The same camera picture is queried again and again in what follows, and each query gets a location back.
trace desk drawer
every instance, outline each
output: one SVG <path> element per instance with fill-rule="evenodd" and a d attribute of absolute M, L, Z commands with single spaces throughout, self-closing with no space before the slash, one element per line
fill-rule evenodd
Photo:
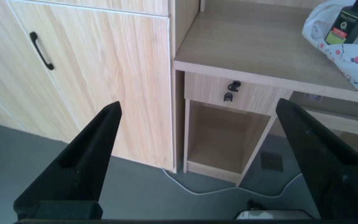
<path fill-rule="evenodd" d="M 273 115 L 280 98 L 289 99 L 290 90 L 277 87 L 241 82 L 238 92 L 233 94 L 233 101 L 223 102 L 228 85 L 234 80 L 186 72 L 185 98 L 227 108 L 253 113 Z"/>

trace power cord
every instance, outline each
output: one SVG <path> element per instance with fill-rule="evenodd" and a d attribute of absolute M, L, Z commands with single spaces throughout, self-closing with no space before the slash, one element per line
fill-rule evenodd
<path fill-rule="evenodd" d="M 229 187 L 229 188 L 226 188 L 226 189 L 221 189 L 221 190 L 214 190 L 214 191 L 211 191 L 211 192 L 203 192 L 203 193 L 196 193 L 196 192 L 192 192 L 191 190 L 187 189 L 185 186 L 183 186 L 181 183 L 179 183 L 177 180 L 175 180 L 173 177 L 171 177 L 167 171 L 165 169 L 162 169 L 162 171 L 164 172 L 165 175 L 167 175 L 167 177 L 169 179 L 171 179 L 172 181 L 174 181 L 175 183 L 177 183 L 181 188 L 183 188 L 184 190 L 186 190 L 187 192 L 193 194 L 193 195 L 209 195 L 209 194 L 215 194 L 215 193 L 219 193 L 219 192 L 223 192 L 223 191 L 227 191 L 227 190 L 242 190 L 242 191 L 245 191 L 245 192 L 248 192 L 248 193 L 251 193 L 251 194 L 254 194 L 254 195 L 258 195 L 260 197 L 265 197 L 265 198 L 279 198 L 281 197 L 285 190 L 287 189 L 287 187 L 292 183 L 294 182 L 297 178 L 299 178 L 300 176 L 302 176 L 302 173 L 298 174 L 296 177 L 294 177 L 291 181 L 289 181 L 286 186 L 284 187 L 284 189 L 281 191 L 281 193 L 279 193 L 278 195 L 273 195 L 273 196 L 270 196 L 270 195 L 263 195 L 263 194 L 260 194 L 260 193 L 257 193 L 257 192 L 254 192 L 254 191 L 251 191 L 251 190 L 248 190 L 248 189 L 243 189 L 241 187 Z"/>

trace bottle label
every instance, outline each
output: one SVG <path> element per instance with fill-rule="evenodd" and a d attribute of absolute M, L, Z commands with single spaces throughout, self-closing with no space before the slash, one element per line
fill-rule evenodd
<path fill-rule="evenodd" d="M 342 11 L 336 18 L 333 29 L 329 31 L 326 42 L 329 44 L 343 44 L 357 23 L 357 16 Z"/>

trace bottle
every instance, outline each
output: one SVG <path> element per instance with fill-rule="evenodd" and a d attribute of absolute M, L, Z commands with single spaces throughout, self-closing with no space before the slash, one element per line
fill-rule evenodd
<path fill-rule="evenodd" d="M 327 36 L 327 44 L 352 44 L 358 36 L 358 0 L 343 7 Z"/>

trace plastic bag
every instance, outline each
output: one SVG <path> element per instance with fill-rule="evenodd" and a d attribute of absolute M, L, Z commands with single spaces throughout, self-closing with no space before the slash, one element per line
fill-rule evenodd
<path fill-rule="evenodd" d="M 326 54 L 358 89 L 358 37 L 353 44 L 328 45 L 324 41 L 341 9 L 353 5 L 354 1 L 330 0 L 320 4 L 307 18 L 302 34 L 313 46 Z"/>

